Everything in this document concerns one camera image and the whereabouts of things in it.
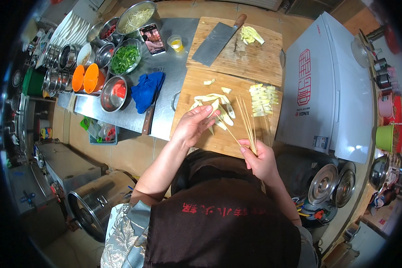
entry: green container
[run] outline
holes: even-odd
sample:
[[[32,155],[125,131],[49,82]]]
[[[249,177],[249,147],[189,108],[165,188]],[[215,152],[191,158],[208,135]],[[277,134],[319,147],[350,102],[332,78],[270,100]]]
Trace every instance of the green container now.
[[[42,97],[42,84],[44,74],[29,68],[22,83],[22,93],[26,96]]]
[[[393,149],[393,129],[394,125],[377,127],[375,135],[375,145],[377,148],[391,152]]]

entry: bowl of red food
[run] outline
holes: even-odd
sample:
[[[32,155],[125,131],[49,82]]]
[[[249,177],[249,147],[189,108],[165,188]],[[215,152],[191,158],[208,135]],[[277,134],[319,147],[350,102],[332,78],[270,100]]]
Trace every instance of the bowl of red food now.
[[[100,33],[98,34],[100,40],[112,42],[115,45],[119,43],[123,35],[118,34],[118,32],[116,31],[118,20],[119,17],[111,18],[103,25]]]
[[[106,113],[113,113],[122,108],[128,93],[128,84],[126,80],[116,75],[110,78],[104,85],[100,104],[103,111]]]

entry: wooden cutting board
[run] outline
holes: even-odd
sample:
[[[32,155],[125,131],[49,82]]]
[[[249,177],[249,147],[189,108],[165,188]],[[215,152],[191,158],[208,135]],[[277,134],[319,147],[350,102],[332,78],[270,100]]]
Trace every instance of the wooden cutting board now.
[[[189,51],[186,67],[236,75],[281,87],[282,67],[279,55],[283,47],[283,38],[281,33],[270,29],[245,23],[244,26],[254,28],[262,36],[265,40],[263,45],[257,41],[248,45],[244,44],[241,40],[240,28],[210,67],[192,59],[192,55],[218,22],[229,26],[233,26],[235,23],[234,20],[201,17]]]
[[[211,85],[204,85],[206,80],[215,79],[216,81]],[[246,106],[249,109],[249,115],[251,113],[251,97],[249,93],[250,86],[254,83],[246,79],[237,78],[230,75],[225,75],[218,72],[211,72],[207,70],[188,68],[185,81],[182,86],[182,92],[180,93],[179,101],[177,103],[176,113],[174,114],[173,125],[170,137],[173,135],[174,130],[183,114],[185,114],[194,103],[194,97],[198,95],[207,95],[210,93],[224,94],[221,87],[231,88],[232,92],[226,94],[231,102],[235,111],[234,126],[228,126],[232,134],[237,138],[247,138],[247,132],[244,127],[243,118],[238,108],[236,97],[240,95],[246,101]],[[274,140],[275,132],[277,129],[278,119],[281,109],[281,101],[283,94],[279,95],[279,105],[273,105],[273,115],[270,115],[268,120],[270,121],[271,141]],[[210,102],[203,102],[204,105],[211,104]],[[264,117],[255,117],[256,136],[261,141],[265,141],[268,144],[268,131]],[[217,125],[213,125],[214,135],[210,131],[203,132],[200,140],[195,145],[197,148],[204,150],[214,151],[225,155],[242,158],[240,153],[240,146],[232,138],[227,130],[221,129]]]

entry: white chest freezer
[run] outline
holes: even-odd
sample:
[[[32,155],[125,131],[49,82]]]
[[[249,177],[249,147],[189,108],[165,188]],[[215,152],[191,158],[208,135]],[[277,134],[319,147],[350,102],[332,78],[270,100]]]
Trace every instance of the white chest freezer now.
[[[353,56],[353,40],[324,12],[290,46],[277,141],[366,163],[373,93],[368,69]]]

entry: orange bowl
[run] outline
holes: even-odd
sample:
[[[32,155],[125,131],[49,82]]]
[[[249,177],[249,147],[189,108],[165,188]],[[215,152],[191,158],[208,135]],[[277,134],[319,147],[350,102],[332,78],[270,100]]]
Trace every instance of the orange bowl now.
[[[73,79],[71,80],[71,86],[75,92],[84,89],[84,76],[85,76],[85,68],[82,65],[79,65],[75,72],[73,73]]]
[[[104,74],[98,68],[98,65],[91,64],[85,72],[84,88],[85,92],[90,94],[97,92],[103,88],[105,81]]]

